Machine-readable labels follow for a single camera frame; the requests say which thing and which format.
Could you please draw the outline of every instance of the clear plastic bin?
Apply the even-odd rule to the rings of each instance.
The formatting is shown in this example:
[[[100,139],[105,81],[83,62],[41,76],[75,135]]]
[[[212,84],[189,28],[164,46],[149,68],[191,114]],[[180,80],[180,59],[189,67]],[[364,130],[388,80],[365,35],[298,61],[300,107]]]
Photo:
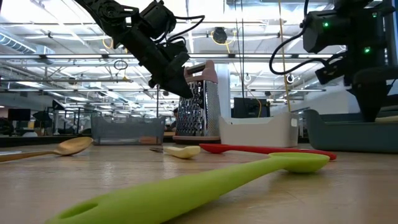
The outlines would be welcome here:
[[[93,114],[91,133],[96,145],[138,145],[163,143],[165,117],[104,118]]]

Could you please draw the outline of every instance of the wooden spoon handle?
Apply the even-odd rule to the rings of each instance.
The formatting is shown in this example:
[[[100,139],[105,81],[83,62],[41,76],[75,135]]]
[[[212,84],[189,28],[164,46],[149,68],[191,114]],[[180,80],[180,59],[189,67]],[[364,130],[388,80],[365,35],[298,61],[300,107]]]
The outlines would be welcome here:
[[[12,161],[16,159],[25,159],[34,156],[43,156],[47,154],[57,154],[57,153],[52,151],[44,151],[44,152],[25,152],[18,154],[10,154],[10,155],[0,156],[0,162]]]

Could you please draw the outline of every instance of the green light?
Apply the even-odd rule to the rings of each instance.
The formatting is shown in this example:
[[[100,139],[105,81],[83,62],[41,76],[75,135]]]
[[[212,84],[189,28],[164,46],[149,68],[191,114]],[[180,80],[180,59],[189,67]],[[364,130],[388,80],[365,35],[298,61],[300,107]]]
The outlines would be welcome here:
[[[363,52],[364,52],[365,54],[368,54],[368,53],[371,52],[371,48],[370,48],[370,47],[365,47],[365,48],[363,49]]]

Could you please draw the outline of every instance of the box grater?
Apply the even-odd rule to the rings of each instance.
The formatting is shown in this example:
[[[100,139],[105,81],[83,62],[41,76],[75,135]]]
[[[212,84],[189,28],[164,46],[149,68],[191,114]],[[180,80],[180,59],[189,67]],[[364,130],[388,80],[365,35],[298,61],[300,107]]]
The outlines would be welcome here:
[[[219,141],[218,117],[221,112],[214,62],[208,60],[204,64],[187,68],[186,71],[189,75],[186,75],[185,79],[193,93],[193,98],[180,98],[174,140]],[[190,72],[200,71],[202,71],[201,75],[190,75]]]

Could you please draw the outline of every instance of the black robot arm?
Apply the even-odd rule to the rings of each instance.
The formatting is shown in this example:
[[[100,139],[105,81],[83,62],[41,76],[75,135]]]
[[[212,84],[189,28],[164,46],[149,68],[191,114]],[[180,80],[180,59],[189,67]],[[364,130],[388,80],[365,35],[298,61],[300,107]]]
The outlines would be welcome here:
[[[114,42],[123,44],[138,59],[139,65],[152,74],[149,86],[156,84],[184,98],[191,98],[183,71],[189,59],[185,41],[161,43],[173,31],[177,21],[163,1],[151,2],[141,13],[138,8],[123,6],[114,0],[75,0],[87,10]],[[131,26],[126,18],[131,18]]]

